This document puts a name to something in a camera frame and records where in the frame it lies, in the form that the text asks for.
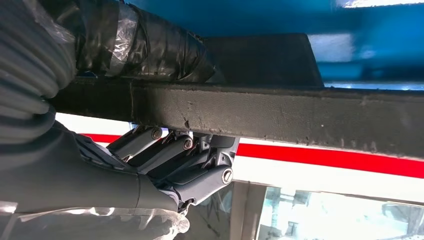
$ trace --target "robotic hand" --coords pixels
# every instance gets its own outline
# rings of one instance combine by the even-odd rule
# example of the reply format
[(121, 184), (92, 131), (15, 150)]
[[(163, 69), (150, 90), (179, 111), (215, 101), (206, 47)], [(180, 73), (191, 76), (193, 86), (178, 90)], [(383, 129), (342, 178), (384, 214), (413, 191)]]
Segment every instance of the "robotic hand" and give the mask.
[(232, 181), (238, 144), (236, 137), (139, 126), (107, 148), (139, 174), (147, 175), (182, 213)]

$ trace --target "metal screw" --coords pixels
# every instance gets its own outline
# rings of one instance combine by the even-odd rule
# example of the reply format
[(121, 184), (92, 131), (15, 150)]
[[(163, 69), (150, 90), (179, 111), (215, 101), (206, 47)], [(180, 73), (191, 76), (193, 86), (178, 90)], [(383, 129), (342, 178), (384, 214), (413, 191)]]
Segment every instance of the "metal screw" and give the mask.
[(193, 140), (191, 138), (186, 138), (184, 141), (184, 150), (191, 149), (193, 147)]
[(154, 140), (158, 140), (162, 137), (162, 129), (159, 128), (155, 128), (152, 132), (151, 132), (151, 138)]
[(227, 168), (222, 173), (222, 182), (224, 184), (229, 184), (233, 180), (233, 170), (231, 168)]

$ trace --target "dark metal beam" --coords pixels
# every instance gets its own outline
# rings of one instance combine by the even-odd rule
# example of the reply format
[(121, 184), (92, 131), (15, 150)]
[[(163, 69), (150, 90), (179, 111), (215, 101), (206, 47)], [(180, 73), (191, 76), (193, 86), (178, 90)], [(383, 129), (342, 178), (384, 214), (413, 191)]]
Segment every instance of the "dark metal beam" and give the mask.
[(421, 92), (79, 78), (51, 102), (58, 112), (147, 126), (424, 159)]

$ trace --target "clear plastic wrap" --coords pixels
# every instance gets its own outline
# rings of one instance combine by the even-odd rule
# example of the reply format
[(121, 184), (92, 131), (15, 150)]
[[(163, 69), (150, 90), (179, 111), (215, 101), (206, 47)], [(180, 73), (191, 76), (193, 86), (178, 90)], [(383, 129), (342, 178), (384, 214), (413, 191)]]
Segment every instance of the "clear plastic wrap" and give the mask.
[(115, 46), (106, 75), (118, 75), (124, 68), (137, 30), (137, 14), (126, 4), (119, 5)]
[(35, 22), (40, 24), (58, 44), (69, 44), (75, 42), (75, 36), (66, 28), (55, 23), (53, 18), (41, 6), (38, 0), (22, 0), (28, 10), (32, 13)]
[(190, 227), (185, 216), (163, 209), (84, 207), (13, 216), (2, 240), (172, 240)]

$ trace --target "blue surface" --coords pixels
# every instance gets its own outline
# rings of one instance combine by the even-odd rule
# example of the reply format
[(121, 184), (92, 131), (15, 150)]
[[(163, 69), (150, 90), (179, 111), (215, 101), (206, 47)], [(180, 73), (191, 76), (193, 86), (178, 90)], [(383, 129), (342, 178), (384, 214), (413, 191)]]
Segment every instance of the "blue surface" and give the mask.
[(306, 33), (325, 81), (424, 80), (424, 4), (396, 5), (411, 0), (126, 2), (203, 37)]

